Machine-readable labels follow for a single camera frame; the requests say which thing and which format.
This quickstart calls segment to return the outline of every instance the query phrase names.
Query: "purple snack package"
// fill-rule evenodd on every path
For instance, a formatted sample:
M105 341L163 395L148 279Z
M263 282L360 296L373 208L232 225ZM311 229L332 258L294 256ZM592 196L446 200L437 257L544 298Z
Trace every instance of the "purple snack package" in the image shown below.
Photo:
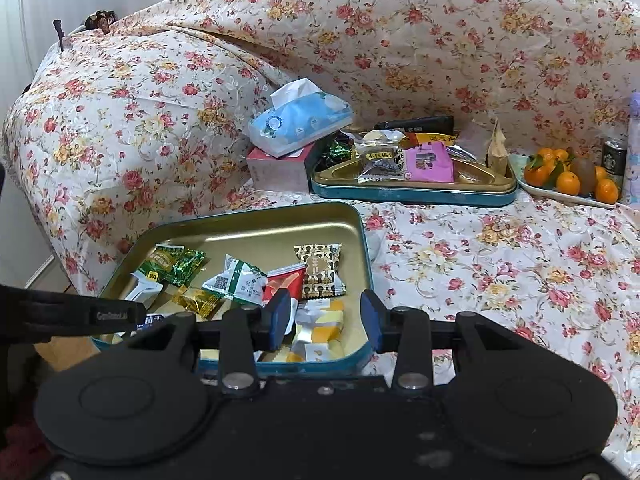
M453 182L453 162L442 142L426 142L404 152L404 177L414 182Z

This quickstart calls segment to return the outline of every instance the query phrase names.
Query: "can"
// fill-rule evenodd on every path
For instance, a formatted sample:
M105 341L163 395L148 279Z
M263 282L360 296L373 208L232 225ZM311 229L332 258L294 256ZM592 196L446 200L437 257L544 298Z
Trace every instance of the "can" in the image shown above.
M602 147L602 167L618 188L622 186L625 174L626 145L615 139L608 139Z

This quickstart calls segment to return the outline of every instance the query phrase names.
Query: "fruit plate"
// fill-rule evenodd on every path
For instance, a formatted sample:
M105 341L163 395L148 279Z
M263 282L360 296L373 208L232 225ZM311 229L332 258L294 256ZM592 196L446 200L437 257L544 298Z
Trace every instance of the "fruit plate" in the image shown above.
M572 196L565 193L558 193L550 189L542 189L541 187L530 186L524 181L524 167L527 165L526 155L509 155L509 163L514 176L518 183L522 186L522 189L527 191L531 195L543 196L545 198L552 198L558 200L558 202L567 202L571 204L591 205L594 207L604 207L606 209L613 209L615 204L605 204L604 202L598 202L591 198L585 198L583 196Z

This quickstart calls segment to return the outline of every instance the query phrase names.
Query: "wall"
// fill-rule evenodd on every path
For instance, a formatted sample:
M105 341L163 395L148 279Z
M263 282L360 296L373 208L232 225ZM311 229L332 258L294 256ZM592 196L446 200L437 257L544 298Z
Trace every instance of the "wall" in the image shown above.
M33 75L47 49L57 40L52 21L72 31L99 9L118 16L161 0L0 0L0 118ZM24 286L50 257L49 246L36 226L22 193L7 180L0 200L0 282ZM46 267L34 287L66 288L57 263Z

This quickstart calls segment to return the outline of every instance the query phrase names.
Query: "blue tissue package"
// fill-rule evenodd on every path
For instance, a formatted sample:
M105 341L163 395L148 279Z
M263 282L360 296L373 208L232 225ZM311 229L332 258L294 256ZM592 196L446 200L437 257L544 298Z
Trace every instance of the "blue tissue package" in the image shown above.
M249 139L271 156L283 156L351 124L347 101L325 92L270 108L249 123Z

